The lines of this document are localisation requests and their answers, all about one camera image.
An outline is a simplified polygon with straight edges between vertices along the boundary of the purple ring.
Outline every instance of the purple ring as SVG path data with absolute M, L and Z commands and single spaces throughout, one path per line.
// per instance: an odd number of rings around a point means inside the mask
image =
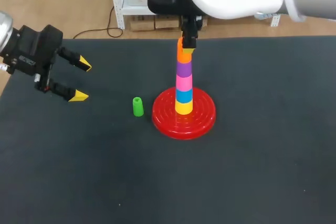
M 176 74 L 179 77 L 186 78 L 192 74 L 192 64 L 189 63 L 179 63 L 177 62 Z

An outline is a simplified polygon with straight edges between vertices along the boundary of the dark table mat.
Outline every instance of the dark table mat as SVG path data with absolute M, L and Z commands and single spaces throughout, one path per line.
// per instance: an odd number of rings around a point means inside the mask
M 68 40 L 67 103 L 16 72 L 0 98 L 0 223 L 336 223 L 336 38 L 201 40 L 196 87 L 213 130 L 192 142 L 151 123 L 174 86 L 174 40 Z M 132 115 L 132 98 L 145 117 Z

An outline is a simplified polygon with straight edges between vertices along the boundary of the black cable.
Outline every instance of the black cable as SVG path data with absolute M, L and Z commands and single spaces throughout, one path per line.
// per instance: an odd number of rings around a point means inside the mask
M 111 9 L 111 11 L 110 11 L 110 17 L 109 17 L 109 22 L 108 22 L 108 24 L 107 24 L 107 28 L 103 28 L 103 29 L 91 29 L 91 30 L 81 31 L 80 33 L 76 34 L 76 35 L 73 37 L 73 39 L 76 39 L 79 35 L 84 34 L 84 33 L 88 33 L 88 32 L 90 32 L 90 31 L 106 31 L 107 34 L 108 34 L 111 38 L 119 38 L 119 37 L 121 37 L 121 36 L 123 35 L 123 33 L 124 33 L 124 31 L 123 31 L 122 29 L 120 29 L 120 28 L 118 28 L 118 27 L 110 27 L 113 10 L 114 10 L 114 7 L 112 7 L 112 9 Z M 110 34 L 110 30 L 114 30 L 114 29 L 119 30 L 119 31 L 121 32 L 120 35 L 118 35 L 118 36 L 113 36 L 113 35 L 111 35 L 111 34 Z

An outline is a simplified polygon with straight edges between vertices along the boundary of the red ring stand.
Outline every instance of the red ring stand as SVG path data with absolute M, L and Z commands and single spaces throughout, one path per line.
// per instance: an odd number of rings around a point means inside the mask
M 162 92 L 153 105 L 153 122 L 166 136 L 178 140 L 198 138 L 214 126 L 216 108 L 211 97 L 201 89 L 193 89 L 193 112 L 180 115 L 175 111 L 175 88 Z

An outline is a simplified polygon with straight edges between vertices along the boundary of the tan floor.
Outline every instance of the tan floor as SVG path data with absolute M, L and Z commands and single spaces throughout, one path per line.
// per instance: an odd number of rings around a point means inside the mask
M 0 0 L 0 9 L 14 18 L 14 26 L 23 24 L 41 30 L 52 24 L 71 38 L 80 31 L 105 28 L 112 0 Z M 112 26 L 116 26 L 113 16 Z M 178 38 L 180 32 L 150 31 L 135 33 L 125 31 L 126 38 Z M 200 38 L 251 37 L 251 36 L 309 36 L 336 35 L 336 22 L 309 18 L 306 23 L 293 23 L 283 17 L 280 26 L 269 26 L 269 20 L 258 21 L 253 18 L 234 21 L 210 20 L 209 26 L 202 31 Z M 80 38 L 109 38 L 105 31 L 92 32 Z M 0 91 L 7 82 L 8 75 L 0 72 Z

